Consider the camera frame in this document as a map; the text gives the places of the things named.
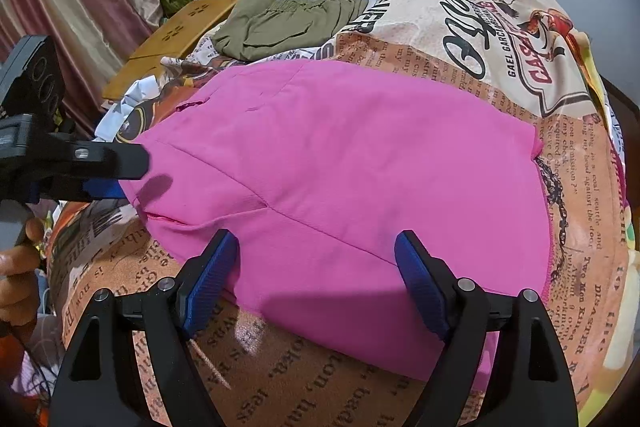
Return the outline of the person's left hand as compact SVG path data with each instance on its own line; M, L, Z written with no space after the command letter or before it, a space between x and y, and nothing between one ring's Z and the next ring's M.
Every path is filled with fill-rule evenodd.
M25 225L26 239L1 253L1 320L9 323L23 341L29 340L37 322L39 291L36 270L40 265L37 246L43 240L43 226L32 218Z

